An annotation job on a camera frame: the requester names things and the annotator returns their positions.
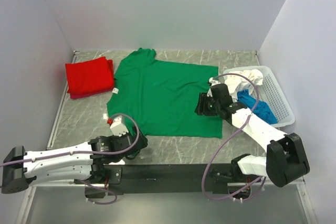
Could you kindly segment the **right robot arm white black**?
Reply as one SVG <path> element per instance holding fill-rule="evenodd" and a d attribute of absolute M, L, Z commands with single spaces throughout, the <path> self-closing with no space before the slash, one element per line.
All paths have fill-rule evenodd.
<path fill-rule="evenodd" d="M 310 172 L 301 137 L 276 129 L 252 113 L 248 106 L 234 102 L 227 85 L 213 84 L 208 92 L 200 93 L 195 113 L 219 116 L 245 132 L 266 152 L 265 157 L 244 154 L 233 159 L 229 172 L 224 175 L 229 180 L 241 182 L 249 175 L 263 176 L 283 187 Z"/>

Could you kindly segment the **green t shirt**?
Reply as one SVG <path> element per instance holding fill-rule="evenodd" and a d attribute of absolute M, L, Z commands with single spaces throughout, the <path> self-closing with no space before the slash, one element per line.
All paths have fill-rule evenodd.
<path fill-rule="evenodd" d="M 144 135 L 221 138 L 223 121 L 195 113 L 200 93 L 218 67 L 156 59 L 153 49 L 138 49 L 121 60 L 114 74 L 118 89 L 107 103 L 109 116 L 123 113 Z"/>

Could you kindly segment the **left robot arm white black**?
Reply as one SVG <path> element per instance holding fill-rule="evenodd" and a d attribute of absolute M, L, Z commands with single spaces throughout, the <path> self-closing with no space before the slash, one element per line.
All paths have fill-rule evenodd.
<path fill-rule="evenodd" d="M 13 194 L 29 186 L 64 179 L 103 183 L 109 177 L 105 166 L 123 158 L 134 158 L 146 148 L 142 134 L 98 136 L 88 142 L 49 151 L 26 151 L 12 148 L 3 160 L 1 192 Z"/>

